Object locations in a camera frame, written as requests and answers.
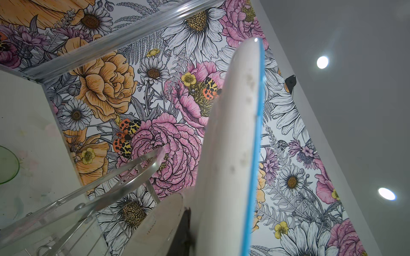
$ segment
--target butterfly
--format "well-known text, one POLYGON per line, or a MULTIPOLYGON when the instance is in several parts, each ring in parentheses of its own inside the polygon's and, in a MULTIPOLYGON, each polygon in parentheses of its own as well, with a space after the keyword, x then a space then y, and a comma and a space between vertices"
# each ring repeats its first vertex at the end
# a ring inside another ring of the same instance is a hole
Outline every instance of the butterfly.
POLYGON ((218 89, 218 86, 212 78, 207 77, 205 79, 205 88, 202 90, 202 94, 204 95, 205 99, 212 100, 221 92, 222 89, 218 89))
POLYGON ((131 158, 131 138, 137 133, 141 126, 141 120, 128 118, 119 124, 120 131, 117 133, 118 138, 112 143, 115 152, 125 158, 131 158))

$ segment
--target metal rack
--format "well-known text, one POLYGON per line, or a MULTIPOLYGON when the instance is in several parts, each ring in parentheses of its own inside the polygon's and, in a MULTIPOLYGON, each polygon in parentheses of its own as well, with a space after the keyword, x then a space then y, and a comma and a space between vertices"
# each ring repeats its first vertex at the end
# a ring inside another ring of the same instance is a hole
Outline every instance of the metal rack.
MULTIPOLYGON (((159 169, 164 156, 165 150, 162 147, 157 148, 137 159, 131 160, 124 166, 117 168, 94 182, 68 194, 67 196, 39 209, 34 213, 28 214, 23 219, 18 220, 12 225, 2 229, 0 231, 0 255, 13 255, 14 253, 24 250, 28 255, 31 255, 27 250, 28 246, 37 243, 46 237, 55 237, 57 232, 66 228, 70 229, 62 237, 54 240, 54 244, 52 246, 49 244, 39 246, 36 250, 36 256, 40 256, 45 250, 46 252, 43 256, 70 255, 70 251, 97 220, 99 211, 109 209, 112 212, 110 208, 111 204, 120 200, 122 197, 131 193, 144 183, 146 184, 147 189, 154 201, 158 204, 158 195, 155 193, 152 184, 149 182, 149 178, 159 169), (144 161, 148 162, 148 164, 142 168, 141 163, 144 161), (126 177, 129 176, 133 170, 136 170, 137 174, 127 179, 126 177), (88 190, 93 189, 122 173, 125 173, 123 178, 119 179, 119 181, 105 194, 96 197, 88 203, 80 203, 74 209, 58 217, 52 217, 49 221, 45 221, 45 218, 48 215, 52 215, 52 213, 54 213, 58 208, 64 206, 78 196, 83 195, 88 190), (88 223, 90 223, 89 226, 74 242, 74 244, 69 249, 63 249, 69 239, 71 239, 73 235, 79 231, 80 227, 88 223)), ((124 227, 119 223, 118 218, 114 213, 110 224, 112 222, 117 222, 122 231, 125 232, 124 227)), ((86 254, 87 256, 89 256, 93 251, 103 233, 104 232, 100 234, 88 254, 86 254)))

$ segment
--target daisy center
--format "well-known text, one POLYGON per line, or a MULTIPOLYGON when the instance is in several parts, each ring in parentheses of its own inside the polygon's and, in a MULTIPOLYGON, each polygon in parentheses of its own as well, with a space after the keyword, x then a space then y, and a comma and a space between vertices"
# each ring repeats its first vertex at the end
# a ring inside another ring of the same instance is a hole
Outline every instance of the daisy center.
POLYGON ((145 219, 147 214, 137 202, 130 202, 122 209, 122 214, 125 222, 133 227, 137 227, 145 219))
POLYGON ((148 70, 148 76, 151 78, 159 78, 159 71, 152 68, 150 70, 148 70))
POLYGON ((8 50, 9 50, 8 44, 6 44, 6 43, 4 43, 0 40, 0 52, 6 52, 8 50))
POLYGON ((84 18, 80 20, 84 26, 91 28, 91 29, 97 29, 100 26, 100 20, 92 14, 85 14, 84 18))
POLYGON ((251 6, 251 2, 249 0, 246 1, 246 5, 249 5, 250 7, 246 8, 246 6, 244 6, 242 7, 241 11, 246 14, 245 21, 252 22, 253 18, 256 17, 255 11, 253 10, 253 7, 251 6))
POLYGON ((196 31, 202 31, 205 29, 207 24, 207 14, 206 11, 202 11, 191 17, 187 18, 187 23, 189 27, 196 31))
POLYGON ((81 119, 81 112, 79 110, 75 110, 75 111, 71 112, 71 118, 74 121, 80 120, 81 119))
POLYGON ((287 186, 288 186, 289 188, 295 188, 297 184, 298 184, 298 180, 296 179, 295 176, 291 176, 291 177, 287 180, 287 186))

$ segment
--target ceiling light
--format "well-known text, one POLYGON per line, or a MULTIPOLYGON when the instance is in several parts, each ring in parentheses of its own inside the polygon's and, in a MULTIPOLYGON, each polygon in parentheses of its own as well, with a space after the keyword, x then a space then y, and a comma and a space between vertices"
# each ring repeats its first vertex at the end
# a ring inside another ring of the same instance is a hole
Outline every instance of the ceiling light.
POLYGON ((387 188, 379 188, 379 194, 387 200, 396 200, 396 195, 387 188))
POLYGON ((322 56, 320 58, 317 59, 317 66, 319 68, 325 68, 327 67, 329 64, 329 59, 326 56, 322 56))

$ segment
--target gray ceiling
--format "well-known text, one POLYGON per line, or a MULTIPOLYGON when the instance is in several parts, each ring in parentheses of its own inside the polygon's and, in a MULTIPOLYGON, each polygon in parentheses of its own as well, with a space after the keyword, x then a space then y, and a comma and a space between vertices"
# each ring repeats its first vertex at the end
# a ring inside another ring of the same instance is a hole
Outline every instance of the gray ceiling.
POLYGON ((260 2, 382 254, 410 255, 410 1, 260 2))

